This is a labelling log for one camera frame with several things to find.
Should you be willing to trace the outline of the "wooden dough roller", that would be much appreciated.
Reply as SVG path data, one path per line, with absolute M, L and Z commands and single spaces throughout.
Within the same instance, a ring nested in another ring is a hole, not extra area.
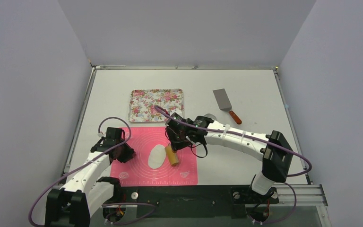
M 177 154 L 173 151 L 171 144 L 168 144 L 164 149 L 170 165 L 177 166 L 180 161 Z

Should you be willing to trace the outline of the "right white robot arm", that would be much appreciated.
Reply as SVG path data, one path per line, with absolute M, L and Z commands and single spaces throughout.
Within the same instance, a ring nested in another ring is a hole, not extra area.
M 204 147 L 218 145 L 261 161 L 262 170 L 254 176 L 247 190 L 248 197 L 254 202 L 264 199 L 275 183 L 284 183 L 288 177 L 293 152 L 284 135 L 278 131 L 270 134 L 251 133 L 207 116 L 191 120 L 177 113 L 173 113 L 165 125 L 173 151 L 196 144 Z

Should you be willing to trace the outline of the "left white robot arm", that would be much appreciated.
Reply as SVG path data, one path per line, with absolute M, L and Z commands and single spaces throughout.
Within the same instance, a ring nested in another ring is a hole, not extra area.
M 107 128 L 106 134 L 91 148 L 86 167 L 61 188 L 48 193 L 44 226 L 88 227 L 102 205 L 124 199 L 120 180 L 102 173 L 113 161 L 126 163 L 135 157 L 134 149 L 125 140 L 124 129 Z

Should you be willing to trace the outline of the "white dough piece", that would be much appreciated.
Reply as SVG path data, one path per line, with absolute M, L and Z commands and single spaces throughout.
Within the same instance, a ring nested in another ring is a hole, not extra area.
M 163 165 L 165 159 L 166 159 L 165 146 L 157 144 L 152 148 L 149 154 L 147 161 L 148 166 L 151 169 L 158 169 Z

